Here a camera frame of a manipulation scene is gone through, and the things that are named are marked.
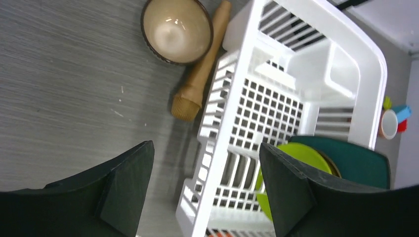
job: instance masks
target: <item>lime green plate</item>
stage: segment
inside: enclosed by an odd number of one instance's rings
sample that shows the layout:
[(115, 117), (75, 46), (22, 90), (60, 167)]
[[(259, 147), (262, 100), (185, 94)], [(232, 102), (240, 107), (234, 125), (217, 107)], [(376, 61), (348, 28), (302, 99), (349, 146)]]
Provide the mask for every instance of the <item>lime green plate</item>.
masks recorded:
[[(303, 163), (311, 165), (312, 167), (322, 170), (326, 173), (332, 174), (332, 170), (330, 169), (326, 160), (317, 151), (309, 146), (291, 142), (285, 145), (279, 145), (278, 149)], [(262, 170), (259, 170), (255, 186), (256, 190), (260, 189), (262, 182)], [(269, 207), (268, 196), (266, 193), (256, 194), (256, 199), (259, 202), (262, 211), (266, 214), (269, 220), (272, 221), (271, 209)]]

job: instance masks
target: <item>yellow object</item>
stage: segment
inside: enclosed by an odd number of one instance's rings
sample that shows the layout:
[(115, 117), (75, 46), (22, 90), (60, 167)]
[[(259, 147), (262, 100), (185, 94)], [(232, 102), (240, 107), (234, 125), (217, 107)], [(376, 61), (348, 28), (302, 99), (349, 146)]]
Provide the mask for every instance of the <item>yellow object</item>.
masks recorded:
[[(314, 168), (322, 170), (328, 174), (332, 174), (327, 161), (313, 148), (300, 144), (300, 143), (288, 143), (285, 145), (279, 145), (278, 149), (292, 156), (294, 159), (297, 159), (303, 163), (311, 165)], [(259, 170), (256, 179), (256, 190), (259, 190), (262, 186), (263, 177), (262, 170)], [(256, 199), (259, 202), (259, 206), (269, 220), (272, 221), (271, 208), (269, 207), (268, 195), (265, 193), (256, 194)]]
[(393, 104), (393, 103), (391, 102), (390, 97), (385, 96), (385, 97), (384, 97), (384, 102), (382, 103), (382, 107), (384, 108), (384, 110), (389, 110), (389, 109), (391, 109), (392, 104)]

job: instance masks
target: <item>red cup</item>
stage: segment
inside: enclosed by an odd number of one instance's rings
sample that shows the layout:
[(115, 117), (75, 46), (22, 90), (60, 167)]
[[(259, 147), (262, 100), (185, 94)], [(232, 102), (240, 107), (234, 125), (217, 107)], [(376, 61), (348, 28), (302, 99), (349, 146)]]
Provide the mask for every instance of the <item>red cup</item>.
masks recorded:
[(399, 123), (399, 125), (397, 126), (397, 132), (405, 132), (406, 129), (407, 129), (407, 119)]

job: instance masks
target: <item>bowl rim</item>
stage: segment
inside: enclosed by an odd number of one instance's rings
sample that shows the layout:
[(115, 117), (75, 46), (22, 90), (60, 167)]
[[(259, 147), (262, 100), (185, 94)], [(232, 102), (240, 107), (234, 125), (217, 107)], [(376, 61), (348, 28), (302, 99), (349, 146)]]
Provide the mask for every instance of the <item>bowl rim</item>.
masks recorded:
[(208, 22), (209, 22), (209, 30), (210, 30), (210, 38), (211, 39), (209, 40), (208, 47), (205, 50), (205, 52), (200, 57), (198, 57), (197, 59), (195, 59), (193, 61), (190, 61), (190, 62), (186, 62), (186, 63), (179, 63), (179, 62), (171, 61), (171, 60), (165, 58), (164, 56), (162, 56), (161, 54), (159, 54), (157, 52), (157, 50), (154, 49), (154, 47), (150, 44), (150, 42), (147, 39), (147, 36), (145, 34), (145, 30), (144, 30), (144, 14), (145, 14), (145, 11), (147, 10), (147, 7), (148, 7), (148, 5), (150, 4), (151, 1), (153, 1), (153, 0), (147, 0), (147, 2), (144, 4), (142, 12), (141, 12), (141, 32), (143, 34), (143, 38), (144, 38), (147, 46), (154, 53), (154, 55), (156, 55), (158, 58), (160, 58), (161, 60), (163, 60), (167, 63), (174, 64), (174, 65), (180, 65), (180, 66), (194, 64), (194, 63), (200, 61), (202, 58), (204, 58), (206, 56), (206, 54), (209, 52), (209, 50), (211, 49), (212, 41), (214, 40), (214, 27), (213, 27), (213, 24), (212, 24), (212, 19), (211, 19), (210, 15), (208, 14), (208, 11), (205, 9), (204, 5), (202, 5), (202, 3), (199, 0), (193, 0), (196, 4), (198, 4), (198, 6), (204, 12), (204, 14), (207, 17)]

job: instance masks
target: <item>orange object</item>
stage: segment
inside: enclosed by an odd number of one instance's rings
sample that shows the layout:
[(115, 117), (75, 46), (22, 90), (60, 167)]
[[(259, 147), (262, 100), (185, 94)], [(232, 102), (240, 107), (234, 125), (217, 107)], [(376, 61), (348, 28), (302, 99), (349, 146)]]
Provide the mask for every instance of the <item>orange object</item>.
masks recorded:
[(397, 126), (397, 132), (405, 132), (406, 129), (407, 129), (407, 119), (399, 123), (399, 125)]
[(208, 237), (233, 237), (233, 236), (231, 234), (229, 234), (229, 233), (220, 233), (220, 232), (218, 232), (217, 233), (217, 236), (210, 235)]

